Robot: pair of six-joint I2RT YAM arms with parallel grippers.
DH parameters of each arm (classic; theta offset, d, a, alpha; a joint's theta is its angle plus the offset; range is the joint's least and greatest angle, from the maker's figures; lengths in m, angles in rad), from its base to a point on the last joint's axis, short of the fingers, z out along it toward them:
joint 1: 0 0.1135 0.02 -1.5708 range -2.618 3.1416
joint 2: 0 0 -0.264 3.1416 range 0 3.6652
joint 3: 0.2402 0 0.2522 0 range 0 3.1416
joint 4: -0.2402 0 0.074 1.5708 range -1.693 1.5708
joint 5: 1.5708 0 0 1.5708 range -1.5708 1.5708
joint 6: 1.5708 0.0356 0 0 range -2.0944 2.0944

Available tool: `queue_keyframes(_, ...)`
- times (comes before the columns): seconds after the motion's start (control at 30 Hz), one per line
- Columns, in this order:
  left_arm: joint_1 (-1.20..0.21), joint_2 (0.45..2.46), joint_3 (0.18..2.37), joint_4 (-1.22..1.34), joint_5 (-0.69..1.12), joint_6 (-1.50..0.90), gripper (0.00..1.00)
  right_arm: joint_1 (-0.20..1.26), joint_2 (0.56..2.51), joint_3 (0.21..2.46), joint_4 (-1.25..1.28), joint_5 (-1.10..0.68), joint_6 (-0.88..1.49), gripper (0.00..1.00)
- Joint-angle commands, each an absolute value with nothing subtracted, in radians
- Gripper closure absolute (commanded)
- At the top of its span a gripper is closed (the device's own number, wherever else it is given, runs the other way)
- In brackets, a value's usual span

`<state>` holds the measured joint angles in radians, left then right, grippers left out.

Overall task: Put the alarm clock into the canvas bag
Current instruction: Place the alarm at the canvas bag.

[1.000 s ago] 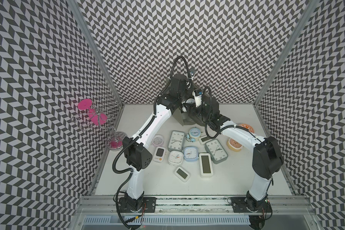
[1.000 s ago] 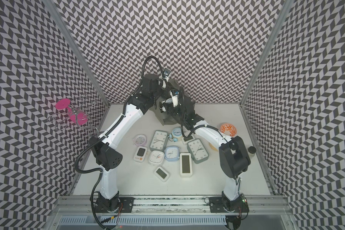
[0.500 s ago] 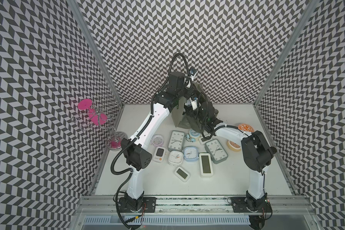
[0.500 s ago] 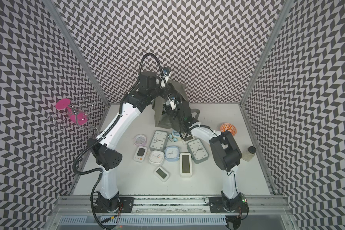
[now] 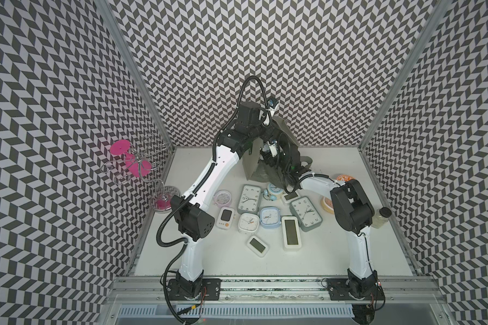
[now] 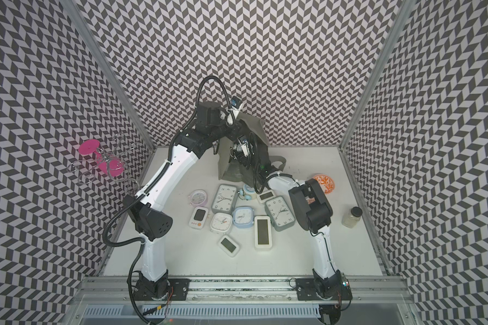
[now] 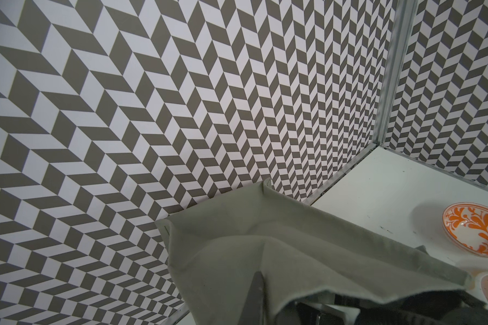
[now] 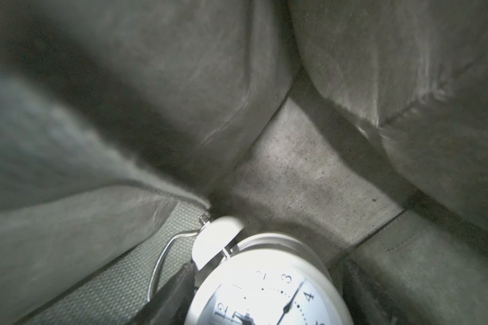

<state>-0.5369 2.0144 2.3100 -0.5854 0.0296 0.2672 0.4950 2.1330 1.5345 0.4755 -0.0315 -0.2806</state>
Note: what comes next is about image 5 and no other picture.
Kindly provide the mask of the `green canvas bag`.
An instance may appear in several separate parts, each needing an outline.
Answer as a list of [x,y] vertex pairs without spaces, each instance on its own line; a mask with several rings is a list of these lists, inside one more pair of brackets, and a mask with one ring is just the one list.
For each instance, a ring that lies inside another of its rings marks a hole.
[[[286,121],[280,117],[274,117],[273,120],[278,123],[279,127],[283,131],[279,139],[290,139],[291,141],[297,143],[299,149],[300,143],[287,126]],[[268,157],[270,157],[270,154],[271,153],[268,150],[267,142],[263,142],[260,138],[256,138],[252,142],[252,146],[243,154],[242,157],[246,178],[248,180],[262,183],[270,182],[278,187],[295,185],[298,179],[277,179],[273,175],[272,168],[268,166]],[[309,172],[312,164],[312,158],[302,156],[300,154],[300,176],[306,172]]]

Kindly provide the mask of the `blue twin-bell alarm clock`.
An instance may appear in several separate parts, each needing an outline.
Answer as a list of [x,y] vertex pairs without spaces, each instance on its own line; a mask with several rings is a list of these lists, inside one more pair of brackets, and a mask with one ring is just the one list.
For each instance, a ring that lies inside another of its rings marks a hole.
[[262,196],[266,200],[275,201],[280,199],[281,195],[284,193],[283,188],[276,187],[272,183],[267,184],[267,188],[262,193]]

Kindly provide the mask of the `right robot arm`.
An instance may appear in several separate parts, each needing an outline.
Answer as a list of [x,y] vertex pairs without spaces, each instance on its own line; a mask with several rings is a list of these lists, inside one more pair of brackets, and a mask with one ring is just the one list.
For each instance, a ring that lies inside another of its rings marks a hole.
[[350,263],[348,291],[362,300],[379,297],[381,284],[371,262],[370,233],[375,209],[358,180],[338,181],[310,170],[312,160],[302,157],[289,141],[279,141],[262,150],[262,162],[269,180],[288,194],[298,190],[314,192],[331,200],[338,225],[347,232]]

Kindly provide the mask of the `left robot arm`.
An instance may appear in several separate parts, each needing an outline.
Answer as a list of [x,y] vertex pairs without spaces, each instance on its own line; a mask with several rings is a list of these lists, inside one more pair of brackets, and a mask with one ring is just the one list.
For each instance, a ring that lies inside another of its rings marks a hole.
[[[241,104],[245,88],[251,81],[260,87],[264,105]],[[211,161],[183,196],[171,199],[172,211],[159,226],[156,242],[161,247],[183,245],[171,262],[182,260],[173,283],[188,298],[196,298],[203,292],[202,240],[216,224],[216,219],[208,213],[209,204],[229,171],[253,147],[253,142],[271,132],[275,109],[274,104],[268,104],[260,78],[246,78],[239,92],[236,111],[214,138]]]

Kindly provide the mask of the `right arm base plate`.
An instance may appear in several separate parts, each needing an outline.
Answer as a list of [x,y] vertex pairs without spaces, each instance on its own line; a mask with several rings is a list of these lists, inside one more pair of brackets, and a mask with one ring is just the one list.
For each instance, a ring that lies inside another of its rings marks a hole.
[[374,283],[368,283],[367,288],[363,288],[360,282],[347,278],[326,278],[325,289],[332,301],[364,301],[367,303],[383,302],[386,295],[381,288]]

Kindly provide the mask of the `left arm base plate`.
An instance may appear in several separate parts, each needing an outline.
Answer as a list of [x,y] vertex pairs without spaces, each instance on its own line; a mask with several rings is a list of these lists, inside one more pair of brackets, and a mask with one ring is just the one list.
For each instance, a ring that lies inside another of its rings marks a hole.
[[220,278],[199,278],[194,282],[183,277],[168,281],[165,293],[171,301],[218,301],[222,280]]

